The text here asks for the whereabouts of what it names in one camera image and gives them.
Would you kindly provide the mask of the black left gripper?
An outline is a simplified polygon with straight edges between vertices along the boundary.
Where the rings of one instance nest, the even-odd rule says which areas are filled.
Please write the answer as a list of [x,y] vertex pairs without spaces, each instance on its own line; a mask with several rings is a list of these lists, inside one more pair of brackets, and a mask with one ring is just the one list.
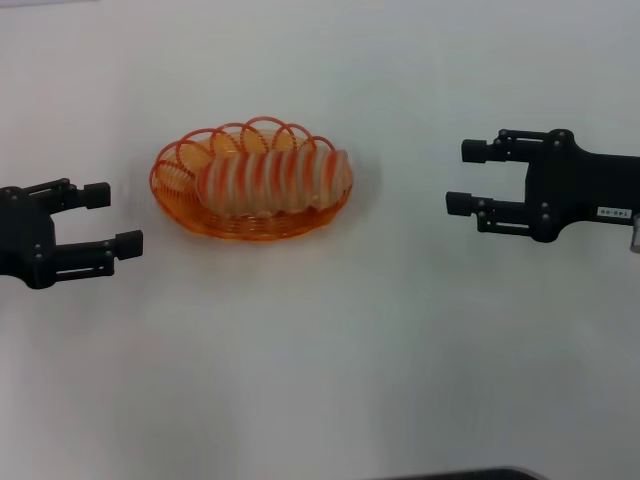
[[1,275],[40,290],[55,283],[113,276],[115,261],[143,255],[141,230],[112,239],[56,245],[52,214],[111,205],[106,182],[77,187],[68,178],[1,188]]

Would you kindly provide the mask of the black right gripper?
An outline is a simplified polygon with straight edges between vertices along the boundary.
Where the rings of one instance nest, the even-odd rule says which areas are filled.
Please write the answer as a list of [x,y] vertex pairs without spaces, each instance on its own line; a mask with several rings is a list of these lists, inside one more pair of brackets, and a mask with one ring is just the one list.
[[447,213],[475,216],[481,233],[550,243],[573,223],[631,226],[639,214],[639,158],[588,152],[568,130],[501,129],[491,142],[465,139],[461,157],[465,163],[528,163],[524,201],[446,193]]

